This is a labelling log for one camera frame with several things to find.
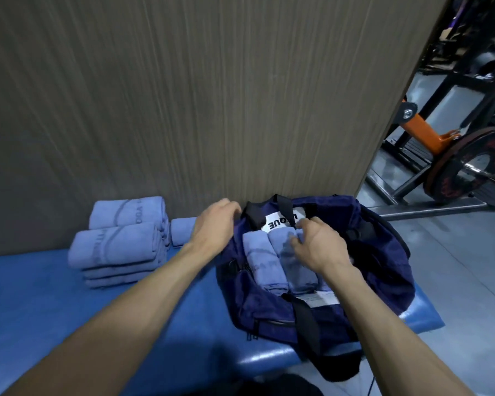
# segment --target navy blue duffel bag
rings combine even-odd
[[[249,337],[289,344],[305,354],[328,381],[345,381],[359,372],[361,351],[327,356],[331,348],[357,341],[357,335],[339,304],[310,307],[303,299],[276,296],[259,287],[251,274],[242,235],[266,232],[298,219],[317,216],[345,239],[354,266],[372,290],[397,315],[414,299],[409,248],[392,226],[351,196],[301,197],[274,195],[262,203],[248,202],[217,268],[233,324]]]

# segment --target black strap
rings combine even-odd
[[[411,251],[409,250],[409,246],[407,246],[407,243],[403,240],[402,236],[396,231],[396,229],[393,228],[390,222],[388,222],[386,219],[384,219],[381,215],[376,214],[375,212],[369,210],[365,206],[361,206],[361,214],[364,216],[369,216],[372,219],[375,219],[377,222],[379,222],[381,225],[385,226],[387,230],[394,235],[396,240],[399,241],[399,243],[402,245],[403,250],[405,250],[405,254],[407,255],[407,258],[411,257]]]
[[[251,202],[247,202],[244,211],[242,212],[242,216],[247,218],[252,231],[258,231],[266,225],[266,216],[264,215],[264,212],[262,212],[262,209],[259,206]]]
[[[323,378],[330,382],[341,382],[355,376],[359,372],[363,352],[358,350],[338,356],[323,356],[319,325],[310,306],[304,300],[290,294],[284,294],[282,297],[293,306],[299,350],[306,354]]]
[[[293,201],[287,197],[275,194],[273,201],[277,202],[277,207],[284,218],[290,225],[295,228],[295,217],[293,216]]]

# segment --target red weight plate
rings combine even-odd
[[[438,202],[448,202],[470,193],[486,182],[484,177],[462,179],[458,174],[470,160],[487,156],[485,170],[495,173],[495,128],[485,128],[456,140],[441,156],[437,156],[424,182],[424,190]]]

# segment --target orange metal bracket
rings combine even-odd
[[[452,140],[460,137],[460,131],[458,129],[444,134],[436,133],[418,114],[415,114],[410,121],[400,126],[413,138],[421,142],[434,156],[443,152]]]

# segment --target tiled floor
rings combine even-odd
[[[417,74],[409,101],[421,107],[442,79]],[[428,121],[439,133],[455,129],[481,98],[475,92],[454,89]],[[410,177],[382,150],[372,168],[394,188]],[[365,206],[383,204],[366,185],[358,199]],[[421,187],[405,199],[410,203],[430,200]],[[444,328],[421,338],[476,394],[495,396],[495,212],[410,219],[393,226],[411,249],[416,282],[445,322]],[[372,380],[367,361],[356,377],[338,384],[326,382],[310,363],[288,372],[314,383],[325,396],[366,396]],[[371,394],[380,394],[376,384]]]

